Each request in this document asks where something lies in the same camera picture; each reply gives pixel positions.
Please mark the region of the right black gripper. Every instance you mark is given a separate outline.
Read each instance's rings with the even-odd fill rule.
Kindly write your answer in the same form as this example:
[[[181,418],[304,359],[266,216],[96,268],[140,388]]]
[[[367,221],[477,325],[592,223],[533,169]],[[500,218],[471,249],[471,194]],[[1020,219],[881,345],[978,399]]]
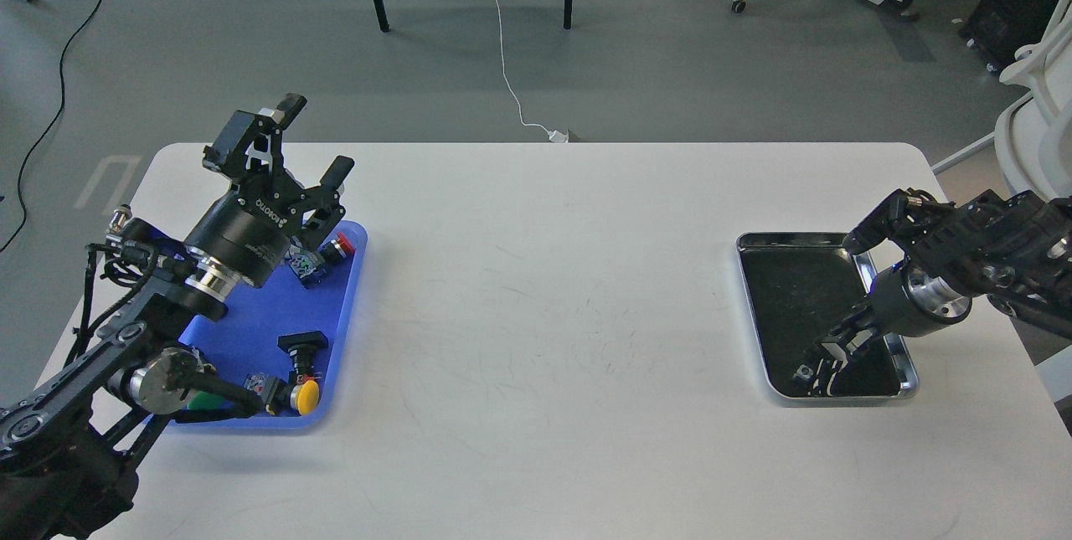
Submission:
[[[801,354],[796,390],[807,398],[888,398],[888,334],[925,338],[965,320],[972,299],[915,262],[882,270],[868,292],[869,305],[854,305],[823,338]]]

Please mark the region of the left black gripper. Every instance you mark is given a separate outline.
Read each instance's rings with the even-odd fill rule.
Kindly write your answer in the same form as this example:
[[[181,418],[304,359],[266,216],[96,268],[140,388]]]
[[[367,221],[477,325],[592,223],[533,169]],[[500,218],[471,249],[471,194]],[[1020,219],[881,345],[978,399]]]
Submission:
[[[291,239],[318,249],[345,214],[341,190],[352,158],[334,158],[315,188],[303,189],[285,169],[282,132],[306,104],[306,96],[291,93],[276,108],[236,111],[204,148],[203,167],[227,177],[230,190],[204,213],[184,246],[256,288],[283,262]]]

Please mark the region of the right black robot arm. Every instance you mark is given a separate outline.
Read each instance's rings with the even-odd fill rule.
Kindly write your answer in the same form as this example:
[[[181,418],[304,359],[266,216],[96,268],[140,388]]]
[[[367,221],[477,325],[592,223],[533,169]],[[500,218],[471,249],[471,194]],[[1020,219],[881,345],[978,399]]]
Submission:
[[[1071,262],[1069,198],[1033,192],[1002,199],[939,202],[918,189],[897,189],[845,236],[853,256],[884,241],[903,259],[882,270],[868,294],[808,346],[793,373],[809,396],[828,396],[870,342],[889,334],[926,338],[969,314],[986,296],[1006,316],[1069,338]]]

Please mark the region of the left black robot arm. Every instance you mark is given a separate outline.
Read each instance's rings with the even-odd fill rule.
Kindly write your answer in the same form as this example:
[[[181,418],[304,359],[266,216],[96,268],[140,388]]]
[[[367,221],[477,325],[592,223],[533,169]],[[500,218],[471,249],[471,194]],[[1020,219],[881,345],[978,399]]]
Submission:
[[[221,319],[237,285],[263,287],[292,251],[326,254],[353,160],[334,158],[312,188],[285,169],[282,133],[306,103],[288,94],[230,116],[202,161],[229,188],[185,239],[122,205],[104,241],[85,249],[83,317],[64,368],[3,410],[4,539],[85,539],[131,509],[138,466],[172,423],[264,409],[180,338],[195,318]]]

